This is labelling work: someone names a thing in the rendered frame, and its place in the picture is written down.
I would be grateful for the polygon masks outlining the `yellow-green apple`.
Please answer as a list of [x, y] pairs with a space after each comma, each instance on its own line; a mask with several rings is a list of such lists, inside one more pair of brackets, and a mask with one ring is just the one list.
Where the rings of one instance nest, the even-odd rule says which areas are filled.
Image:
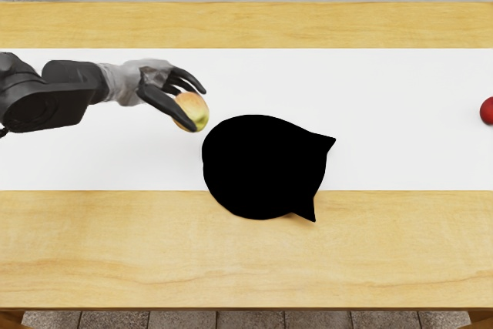
[[174, 99], [175, 103], [196, 125], [196, 131], [202, 131], [210, 118], [210, 110], [201, 95], [194, 92], [182, 92]]

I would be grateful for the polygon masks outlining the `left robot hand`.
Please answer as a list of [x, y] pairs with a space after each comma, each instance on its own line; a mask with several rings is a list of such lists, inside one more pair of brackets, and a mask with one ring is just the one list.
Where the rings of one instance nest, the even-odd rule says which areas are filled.
[[109, 88], [107, 101], [121, 106], [147, 103], [194, 133], [194, 121], [175, 101], [182, 92], [205, 94], [206, 90], [195, 76], [164, 59], [129, 60], [121, 65], [101, 63], [103, 77]]

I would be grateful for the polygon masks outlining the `black cat-shaped plate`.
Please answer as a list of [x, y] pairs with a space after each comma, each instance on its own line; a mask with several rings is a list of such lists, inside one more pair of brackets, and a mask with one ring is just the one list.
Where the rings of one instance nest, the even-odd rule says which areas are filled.
[[232, 214], [270, 220], [294, 213], [314, 222], [314, 197], [336, 139], [264, 115], [226, 119], [202, 145], [203, 178]]

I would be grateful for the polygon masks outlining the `red apple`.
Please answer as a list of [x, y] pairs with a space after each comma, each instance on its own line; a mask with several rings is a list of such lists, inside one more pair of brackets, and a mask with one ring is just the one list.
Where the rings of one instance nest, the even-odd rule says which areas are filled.
[[488, 97], [481, 104], [479, 116], [484, 124], [493, 126], [493, 96]]

